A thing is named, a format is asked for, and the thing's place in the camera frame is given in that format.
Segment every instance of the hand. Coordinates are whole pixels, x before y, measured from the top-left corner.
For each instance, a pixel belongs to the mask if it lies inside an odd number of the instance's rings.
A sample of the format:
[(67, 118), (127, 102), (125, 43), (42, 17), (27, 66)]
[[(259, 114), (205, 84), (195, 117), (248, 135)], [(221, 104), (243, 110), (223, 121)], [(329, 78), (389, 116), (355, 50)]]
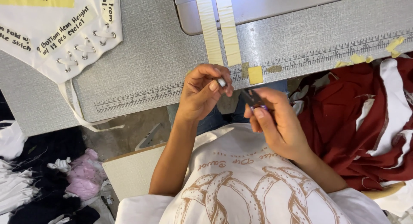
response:
[(254, 132), (264, 132), (268, 146), (282, 157), (296, 162), (306, 160), (313, 152), (308, 146), (294, 110), (285, 93), (270, 88), (255, 89), (270, 112), (255, 108), (254, 113), (248, 105), (244, 116), (250, 119)]
[[(222, 77), (226, 85), (221, 87), (214, 79)], [(232, 96), (234, 88), (230, 71), (218, 64), (200, 64), (185, 80), (176, 117), (186, 121), (199, 121), (206, 117), (221, 97)]]

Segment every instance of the white t-shirt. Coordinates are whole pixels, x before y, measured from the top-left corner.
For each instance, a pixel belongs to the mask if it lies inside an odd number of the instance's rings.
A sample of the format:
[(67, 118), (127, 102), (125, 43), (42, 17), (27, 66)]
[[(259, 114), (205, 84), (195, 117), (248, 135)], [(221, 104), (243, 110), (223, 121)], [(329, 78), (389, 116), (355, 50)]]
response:
[(265, 143), (250, 124), (196, 138), (183, 189), (176, 197), (123, 199), (117, 224), (388, 224), (383, 211), (354, 189), (326, 194)]

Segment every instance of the gray table surface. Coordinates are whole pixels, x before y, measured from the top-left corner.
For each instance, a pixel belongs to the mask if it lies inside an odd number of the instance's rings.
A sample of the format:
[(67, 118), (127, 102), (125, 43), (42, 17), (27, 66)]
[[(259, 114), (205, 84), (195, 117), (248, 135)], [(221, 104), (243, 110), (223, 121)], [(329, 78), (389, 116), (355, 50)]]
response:
[[(353, 53), (331, 59), (320, 53), (317, 57), (323, 59), (302, 63), (316, 49), (334, 53), (334, 49), (328, 50), (330, 46), (346, 47), (352, 42), (361, 49), (364, 41), (373, 43), (382, 36), (388, 43), (403, 35), (407, 40), (398, 50), (411, 51), (412, 3), (413, 0), (342, 0), (239, 25), (242, 61), (252, 66), (262, 62), (281, 64), (282, 72), (264, 75), (264, 82), (271, 82), (333, 68), (338, 60), (349, 61)], [(179, 93), (174, 89), (179, 88), (185, 73), (207, 62), (203, 36), (188, 36), (181, 30), (173, 0), (121, 0), (121, 9), (123, 42), (74, 79), (87, 121), (177, 103)], [(364, 55), (380, 58), (389, 53), (370, 47)], [(4, 52), (0, 52), (0, 62), (0, 88), (25, 136), (78, 125), (54, 82)], [(237, 78), (235, 89), (250, 86), (248, 79), (240, 79), (239, 68), (230, 70)], [(111, 99), (117, 102), (122, 96), (139, 96), (138, 91), (147, 91), (147, 98), (155, 96), (156, 89), (162, 87), (171, 88), (172, 95), (101, 109), (112, 105), (105, 104)]]

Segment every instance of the fabric scrap pile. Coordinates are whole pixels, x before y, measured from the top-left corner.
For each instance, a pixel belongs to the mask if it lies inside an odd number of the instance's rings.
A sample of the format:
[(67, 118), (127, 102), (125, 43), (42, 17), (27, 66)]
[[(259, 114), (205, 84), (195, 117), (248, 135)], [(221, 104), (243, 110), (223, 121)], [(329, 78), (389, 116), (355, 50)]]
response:
[[(14, 119), (4, 110), (0, 117)], [(99, 195), (106, 174), (78, 127), (25, 138), (16, 121), (0, 124), (1, 224), (104, 223), (93, 201), (82, 202)]]
[(305, 78), (290, 97), (312, 150), (356, 190), (413, 179), (413, 59)]

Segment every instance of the pink fabric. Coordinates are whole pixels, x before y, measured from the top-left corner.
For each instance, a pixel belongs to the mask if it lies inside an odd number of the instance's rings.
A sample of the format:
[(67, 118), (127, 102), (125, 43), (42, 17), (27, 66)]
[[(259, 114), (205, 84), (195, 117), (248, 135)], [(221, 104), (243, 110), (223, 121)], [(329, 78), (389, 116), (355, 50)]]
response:
[(67, 177), (70, 185), (66, 191), (78, 195), (81, 200), (95, 197), (106, 178), (102, 163), (97, 160), (97, 153), (88, 148), (84, 155), (71, 163), (71, 166), (72, 170)]

